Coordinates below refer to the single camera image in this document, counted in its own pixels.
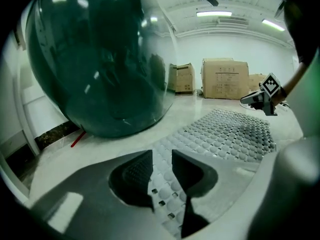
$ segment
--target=white wall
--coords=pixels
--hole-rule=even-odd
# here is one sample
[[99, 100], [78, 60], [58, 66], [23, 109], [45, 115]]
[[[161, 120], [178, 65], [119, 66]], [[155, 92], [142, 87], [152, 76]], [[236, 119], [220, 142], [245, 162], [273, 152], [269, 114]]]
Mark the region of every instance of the white wall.
[[24, 113], [34, 138], [68, 121], [42, 91], [27, 51], [20, 55], [20, 84]]
[[149, 33], [144, 43], [142, 50], [145, 52], [146, 60], [149, 63], [151, 55], [158, 55], [163, 59], [165, 64], [165, 82], [169, 79], [169, 67], [171, 64], [177, 63], [177, 51], [175, 39], [172, 39], [169, 35], [161, 37], [156, 34]]
[[14, 76], [18, 67], [14, 41], [14, 34], [10, 33], [0, 58], [0, 144], [22, 129], [14, 98]]
[[178, 64], [192, 63], [195, 70], [195, 86], [200, 89], [203, 58], [233, 58], [248, 62], [249, 74], [270, 72], [281, 84], [294, 73], [293, 49], [287, 49], [266, 41], [241, 36], [208, 35], [178, 38]]

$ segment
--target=ceiling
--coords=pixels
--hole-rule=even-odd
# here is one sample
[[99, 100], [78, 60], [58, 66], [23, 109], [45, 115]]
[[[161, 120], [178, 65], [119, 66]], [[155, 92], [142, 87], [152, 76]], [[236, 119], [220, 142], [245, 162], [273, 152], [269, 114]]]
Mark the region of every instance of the ceiling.
[[[275, 20], [275, 13], [282, 0], [218, 0], [213, 7], [206, 0], [145, 0], [148, 14], [157, 14], [159, 6], [169, 20], [178, 38], [202, 35], [241, 35], [292, 48], [293, 42], [284, 22]], [[231, 17], [197, 17], [197, 12], [227, 11]], [[278, 31], [262, 24], [267, 19], [285, 28]]]

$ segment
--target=floor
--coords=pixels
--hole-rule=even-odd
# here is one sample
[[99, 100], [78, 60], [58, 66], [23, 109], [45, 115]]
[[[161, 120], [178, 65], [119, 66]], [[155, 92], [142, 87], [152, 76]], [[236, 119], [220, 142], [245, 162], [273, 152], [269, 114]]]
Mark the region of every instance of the floor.
[[196, 95], [176, 96], [163, 119], [138, 134], [118, 139], [104, 139], [86, 134], [71, 148], [71, 143], [81, 133], [76, 131], [45, 148], [39, 158], [26, 205], [31, 206], [44, 193], [78, 169], [143, 148], [200, 119], [212, 109], [230, 110], [268, 120], [278, 150], [303, 135], [293, 112], [281, 105], [276, 110], [278, 116], [265, 116], [262, 111], [240, 106], [239, 100], [204, 99]]
[[39, 158], [35, 157], [28, 144], [25, 144], [10, 155], [6, 162], [19, 180], [30, 189]]

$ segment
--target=ceiling vent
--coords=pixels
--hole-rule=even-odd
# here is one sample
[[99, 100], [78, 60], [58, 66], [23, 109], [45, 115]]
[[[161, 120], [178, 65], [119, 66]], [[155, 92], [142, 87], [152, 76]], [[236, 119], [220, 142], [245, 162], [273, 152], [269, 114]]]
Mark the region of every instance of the ceiling vent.
[[219, 27], [246, 29], [249, 26], [249, 21], [247, 19], [239, 17], [219, 17], [217, 22]]

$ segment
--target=ceiling fixture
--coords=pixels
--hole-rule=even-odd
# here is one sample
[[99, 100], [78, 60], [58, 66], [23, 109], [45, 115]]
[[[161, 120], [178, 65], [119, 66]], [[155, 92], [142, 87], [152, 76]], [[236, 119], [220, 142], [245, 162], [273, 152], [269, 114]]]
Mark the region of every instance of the ceiling fixture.
[[262, 21], [262, 23], [263, 23], [263, 24], [266, 24], [266, 25], [268, 25], [268, 26], [270, 26], [270, 27], [273, 27], [273, 28], [275, 28], [275, 29], [277, 29], [277, 30], [279, 30], [279, 31], [285, 31], [285, 29], [284, 29], [282, 26], [279, 26], [279, 25], [277, 25], [277, 24], [274, 24], [273, 22], [271, 22], [271, 21], [269, 21], [269, 20], [264, 19], [264, 20]]
[[231, 16], [231, 11], [203, 11], [197, 12], [197, 17], [205, 17], [205, 16]]

